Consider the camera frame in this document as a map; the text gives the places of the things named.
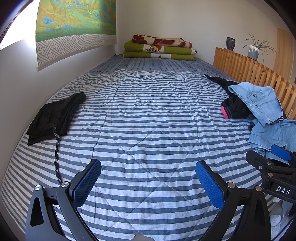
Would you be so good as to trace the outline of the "landscape wall tapestry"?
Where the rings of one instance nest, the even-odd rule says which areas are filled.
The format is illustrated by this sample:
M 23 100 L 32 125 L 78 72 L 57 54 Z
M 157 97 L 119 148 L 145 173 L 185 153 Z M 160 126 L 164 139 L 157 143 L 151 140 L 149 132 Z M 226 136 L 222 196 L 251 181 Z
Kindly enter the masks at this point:
M 116 1 L 40 1 L 36 20 L 38 70 L 69 56 L 116 44 Z

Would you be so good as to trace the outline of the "blue white striped quilt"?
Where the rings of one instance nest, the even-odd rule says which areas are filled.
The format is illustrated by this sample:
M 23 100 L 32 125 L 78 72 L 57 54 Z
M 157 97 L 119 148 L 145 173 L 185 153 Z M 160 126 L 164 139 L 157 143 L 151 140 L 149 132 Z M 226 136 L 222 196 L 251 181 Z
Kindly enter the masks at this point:
M 255 118 L 226 119 L 225 90 L 210 80 L 225 74 L 202 61 L 125 59 L 115 56 L 83 74 L 53 97 L 83 92 L 68 132 L 28 145 L 18 143 L 1 187 L 1 201 L 25 230 L 30 198 L 38 184 L 70 181 L 91 159 L 102 172 L 79 214 L 99 240 L 200 240 L 218 213 L 195 174 L 204 160 L 242 188 L 261 183 L 245 159 L 258 147 L 285 146 L 283 121 L 262 126 Z

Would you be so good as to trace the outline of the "dark ceramic vase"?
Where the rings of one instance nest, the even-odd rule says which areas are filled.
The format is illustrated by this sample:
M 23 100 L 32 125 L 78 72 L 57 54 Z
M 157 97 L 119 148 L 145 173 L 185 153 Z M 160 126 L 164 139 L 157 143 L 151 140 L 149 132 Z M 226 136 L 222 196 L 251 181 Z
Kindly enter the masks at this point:
M 227 48 L 227 50 L 233 51 L 234 47 L 235 47 L 235 44 L 236 44 L 235 39 L 233 39 L 232 37 L 227 37 L 226 38 L 226 48 Z

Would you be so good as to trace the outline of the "wooden door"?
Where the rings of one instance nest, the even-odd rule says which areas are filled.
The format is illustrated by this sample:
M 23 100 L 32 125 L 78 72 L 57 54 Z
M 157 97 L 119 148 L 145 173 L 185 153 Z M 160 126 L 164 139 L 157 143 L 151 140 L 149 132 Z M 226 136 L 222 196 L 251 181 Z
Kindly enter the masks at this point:
M 277 47 L 273 70 L 286 80 L 290 80 L 293 65 L 293 36 L 291 33 L 277 29 Z

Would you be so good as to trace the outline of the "light blue denim jacket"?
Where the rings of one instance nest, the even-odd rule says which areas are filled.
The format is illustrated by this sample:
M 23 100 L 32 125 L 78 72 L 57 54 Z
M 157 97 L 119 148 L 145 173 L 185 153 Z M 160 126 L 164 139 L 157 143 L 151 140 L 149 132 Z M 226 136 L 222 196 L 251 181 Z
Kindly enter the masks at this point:
M 274 89 L 241 82 L 230 85 L 228 90 L 238 96 L 252 114 L 247 117 L 253 124 L 248 140 L 251 147 L 262 156 L 287 163 L 271 153 L 271 146 L 277 145 L 295 152 L 295 120 L 283 118 L 283 110 Z

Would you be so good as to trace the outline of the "black folded garment with drawstring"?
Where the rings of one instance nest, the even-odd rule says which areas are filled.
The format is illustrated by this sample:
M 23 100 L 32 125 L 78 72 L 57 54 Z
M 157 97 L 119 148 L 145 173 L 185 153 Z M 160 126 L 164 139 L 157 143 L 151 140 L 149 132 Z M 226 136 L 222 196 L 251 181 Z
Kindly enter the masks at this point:
M 27 130 L 29 146 L 51 138 L 56 139 L 54 168 L 59 183 L 62 183 L 59 171 L 60 137 L 67 135 L 75 111 L 85 100 L 86 94 L 79 92 L 68 98 L 45 104 L 39 110 Z

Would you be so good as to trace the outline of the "black shorts with pink trim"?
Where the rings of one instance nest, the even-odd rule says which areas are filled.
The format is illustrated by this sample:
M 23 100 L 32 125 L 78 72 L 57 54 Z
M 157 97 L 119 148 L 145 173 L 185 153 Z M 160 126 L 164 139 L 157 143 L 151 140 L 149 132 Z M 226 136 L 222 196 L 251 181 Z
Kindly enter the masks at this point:
M 228 94 L 228 98 L 221 103 L 221 111 L 225 119 L 230 118 L 247 118 L 251 116 L 252 113 L 247 107 L 247 105 L 235 94 L 228 90 L 231 85 L 237 85 L 235 81 L 226 80 L 221 77 L 212 77 L 205 74 L 205 76 L 220 85 L 225 92 Z

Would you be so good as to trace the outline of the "green folded blanket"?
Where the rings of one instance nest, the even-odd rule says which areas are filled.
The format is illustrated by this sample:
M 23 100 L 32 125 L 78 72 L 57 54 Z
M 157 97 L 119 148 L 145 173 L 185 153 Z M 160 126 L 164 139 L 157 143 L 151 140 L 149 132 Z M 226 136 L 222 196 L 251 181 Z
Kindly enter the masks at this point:
M 148 44 L 138 44 L 128 41 L 124 44 L 124 58 L 162 58 L 174 60 L 193 61 L 197 50 L 193 48 L 156 46 Z

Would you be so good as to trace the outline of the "red cream floral blanket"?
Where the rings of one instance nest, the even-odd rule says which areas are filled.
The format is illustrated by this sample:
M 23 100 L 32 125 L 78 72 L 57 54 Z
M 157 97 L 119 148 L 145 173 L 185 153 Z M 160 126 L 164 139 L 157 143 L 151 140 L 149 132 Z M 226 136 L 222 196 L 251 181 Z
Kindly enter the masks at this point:
M 132 41 L 138 44 L 147 44 L 155 46 L 169 46 L 182 48 L 193 47 L 193 44 L 191 42 L 187 42 L 182 38 L 159 38 L 146 35 L 133 35 Z

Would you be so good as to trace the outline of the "potted spider plant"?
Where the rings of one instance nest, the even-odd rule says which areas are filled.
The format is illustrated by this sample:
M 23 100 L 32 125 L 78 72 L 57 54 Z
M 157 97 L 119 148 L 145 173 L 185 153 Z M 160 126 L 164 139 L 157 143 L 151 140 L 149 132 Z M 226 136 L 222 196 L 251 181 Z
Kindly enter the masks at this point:
M 262 56 L 263 64 L 265 63 L 264 56 L 269 56 L 268 51 L 271 51 L 272 53 L 276 53 L 276 50 L 274 47 L 270 45 L 270 42 L 267 40 L 257 40 L 255 39 L 255 36 L 253 33 L 248 33 L 248 38 L 245 39 L 249 44 L 246 44 L 243 46 L 243 49 L 248 47 L 248 57 L 257 61 L 259 58 L 259 55 Z

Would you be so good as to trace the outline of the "wooden slatted headboard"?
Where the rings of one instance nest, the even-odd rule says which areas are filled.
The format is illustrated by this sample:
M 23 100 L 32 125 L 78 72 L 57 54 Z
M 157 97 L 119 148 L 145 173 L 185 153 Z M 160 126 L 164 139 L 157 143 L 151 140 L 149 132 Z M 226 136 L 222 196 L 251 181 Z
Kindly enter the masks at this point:
M 237 82 L 272 87 L 281 102 L 283 117 L 295 119 L 295 87 L 272 69 L 247 56 L 218 47 L 213 66 Z

